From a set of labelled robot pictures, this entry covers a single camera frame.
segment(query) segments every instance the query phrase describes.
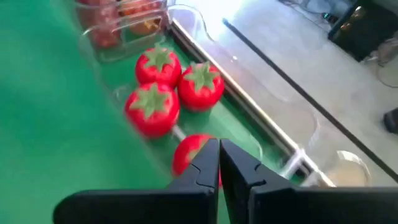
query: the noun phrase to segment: tomato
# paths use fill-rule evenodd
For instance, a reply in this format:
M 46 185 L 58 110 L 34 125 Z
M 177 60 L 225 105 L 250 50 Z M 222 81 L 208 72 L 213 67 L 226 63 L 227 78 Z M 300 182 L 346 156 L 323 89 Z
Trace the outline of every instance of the tomato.
M 138 0 L 122 2 L 121 11 L 127 15 L 138 14 L 141 12 L 151 11 L 160 9 L 163 1 L 151 1 L 151 0 Z M 154 33 L 160 24 L 160 19 L 149 19 L 138 24 L 130 26 L 129 29 L 133 34 L 148 35 Z
M 133 91 L 124 110 L 131 123 L 148 138 L 169 132 L 178 120 L 177 94 L 167 85 L 148 83 Z
M 190 65 L 178 83 L 182 104 L 193 111 L 210 109 L 220 100 L 223 91 L 224 80 L 209 62 Z
M 95 7 L 79 7 L 78 16 L 80 24 L 84 29 L 99 24 L 107 24 L 119 18 L 116 0 L 78 0 L 78 2 Z M 120 42 L 120 31 L 117 23 L 110 23 L 106 26 L 93 29 L 90 32 L 91 41 L 101 48 L 109 48 L 118 45 Z
M 174 89 L 181 76 L 180 60 L 171 50 L 156 45 L 138 58 L 136 76 L 141 84 L 157 82 Z
M 174 152 L 172 169 L 175 175 L 181 175 L 184 170 L 189 166 L 193 158 L 199 153 L 200 149 L 207 143 L 213 136 L 209 134 L 192 134 L 186 137 L 178 145 Z M 221 184 L 221 174 L 218 177 L 218 184 Z

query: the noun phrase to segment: gray floor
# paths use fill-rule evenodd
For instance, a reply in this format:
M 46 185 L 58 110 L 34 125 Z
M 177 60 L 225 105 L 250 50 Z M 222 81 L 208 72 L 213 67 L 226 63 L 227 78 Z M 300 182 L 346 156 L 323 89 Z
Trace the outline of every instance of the gray floor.
M 198 8 L 205 17 L 211 36 L 225 46 L 229 54 L 235 56 L 274 96 L 293 102 L 300 108 L 290 111 L 291 116 L 287 121 L 280 119 L 280 122 L 285 122 L 281 126 L 297 141 L 308 141 L 313 130 L 313 120 L 318 121 L 320 131 L 317 141 L 305 146 L 310 148 L 309 153 L 322 158 L 337 149 L 351 151 L 363 158 L 369 166 L 373 185 L 396 184 L 302 96 L 291 89 L 273 69 L 217 21 L 221 17 L 228 18 L 290 78 L 398 172 L 398 163 L 395 162 L 398 158 L 398 136 L 387 133 L 381 125 L 383 113 L 398 106 L 398 90 L 380 84 L 369 65 L 354 61 L 327 40 L 325 29 L 276 0 L 177 2 Z M 307 120 L 294 119 L 295 113 L 308 111 L 314 113 L 313 118 L 307 116 Z M 275 111 L 273 116 L 286 118 L 286 114 L 278 113 L 281 112 Z

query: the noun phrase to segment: clear plastic container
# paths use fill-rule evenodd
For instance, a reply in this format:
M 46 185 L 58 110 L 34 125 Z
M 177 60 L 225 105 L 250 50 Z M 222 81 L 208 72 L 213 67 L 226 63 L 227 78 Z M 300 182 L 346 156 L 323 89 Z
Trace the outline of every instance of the clear plastic container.
M 122 16 L 139 15 L 151 10 L 164 11 L 168 4 L 174 4 L 171 0 L 75 0 L 70 2 L 70 11 L 75 18 L 75 23 L 82 30 L 112 23 Z M 159 25 L 159 21 L 152 21 L 151 24 Z M 119 45 L 121 33 L 114 31 L 119 26 L 120 24 L 113 23 L 112 26 L 96 29 L 90 37 L 96 48 L 110 49 Z M 138 24 L 134 29 L 139 32 L 145 29 L 145 24 Z
M 332 129 L 322 129 L 322 139 L 328 138 L 330 142 L 340 142 L 341 136 Z M 335 149 L 336 144 L 326 146 L 318 141 L 313 145 L 317 163 L 310 164 L 313 172 L 302 186 L 319 185 L 321 187 L 369 187 L 372 185 L 372 177 L 366 163 L 358 155 L 349 152 L 343 147 Z M 302 152 L 303 161 L 308 156 Z
M 93 36 L 99 30 L 118 33 L 119 42 L 107 48 L 98 47 Z M 121 111 L 128 96 L 138 87 L 134 75 L 138 57 L 155 44 L 173 50 L 180 59 L 183 71 L 190 62 L 210 61 L 226 82 L 222 99 L 211 110 L 194 113 L 182 107 L 180 119 L 169 134 L 156 140 L 142 138 L 165 170 L 171 169 L 179 142 L 190 134 L 208 133 L 216 138 L 228 138 L 276 172 L 282 171 L 291 154 L 314 141 L 313 134 L 318 124 L 313 113 L 274 97 L 239 64 L 239 60 L 211 39 L 201 14 L 188 6 L 167 6 L 122 16 L 90 27 L 80 39 L 80 47 L 92 64 L 99 82 Z M 249 91 L 254 88 L 260 91 L 260 103 L 250 96 Z M 305 127 L 291 129 L 287 124 L 292 119 L 305 121 Z M 294 133 L 306 134 L 290 137 Z M 301 183 L 307 175 L 309 171 L 298 166 L 289 178 Z

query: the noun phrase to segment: plastic tray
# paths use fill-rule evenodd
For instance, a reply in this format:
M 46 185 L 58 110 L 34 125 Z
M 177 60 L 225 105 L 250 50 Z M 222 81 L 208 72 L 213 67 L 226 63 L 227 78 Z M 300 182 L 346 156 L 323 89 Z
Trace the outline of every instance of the plastic tray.
M 132 27 L 147 21 L 157 21 L 157 28 L 151 29 L 145 35 L 131 32 Z M 107 48 L 98 47 L 92 41 L 93 34 L 98 30 L 119 33 L 118 44 Z M 138 56 L 155 44 L 173 50 L 183 67 L 191 61 L 210 60 L 222 72 L 227 84 L 226 94 L 211 111 L 192 113 L 182 109 L 178 125 L 173 128 L 173 132 L 155 141 L 142 139 L 164 169 L 170 170 L 174 150 L 184 136 L 209 133 L 217 138 L 229 138 L 260 159 L 266 166 L 276 172 L 282 172 L 282 167 L 290 159 L 290 155 L 298 149 L 307 147 L 308 143 L 314 140 L 313 134 L 317 129 L 317 122 L 311 111 L 303 110 L 293 103 L 278 100 L 263 87 L 264 93 L 267 93 L 267 96 L 264 95 L 265 100 L 273 106 L 275 119 L 271 118 L 248 96 L 237 81 L 218 65 L 218 61 L 201 49 L 197 42 L 206 43 L 205 45 L 211 49 L 210 53 L 222 56 L 220 60 L 231 61 L 228 67 L 234 68 L 235 72 L 250 75 L 240 66 L 239 61 L 233 60 L 233 57 L 211 39 L 201 14 L 183 5 L 122 16 L 109 23 L 90 27 L 81 36 L 80 46 L 92 64 L 98 80 L 121 110 L 127 97 L 137 88 L 134 66 Z M 305 131 L 308 135 L 299 141 L 290 138 L 278 126 L 278 123 L 287 124 L 287 121 L 291 121 L 292 110 L 302 115 L 299 119 L 311 122 L 307 125 L 308 130 Z M 302 178 L 308 175 L 308 170 L 301 164 L 295 167 L 293 174 L 299 169 L 303 175 Z M 302 180 L 294 175 L 292 177 L 296 183 Z

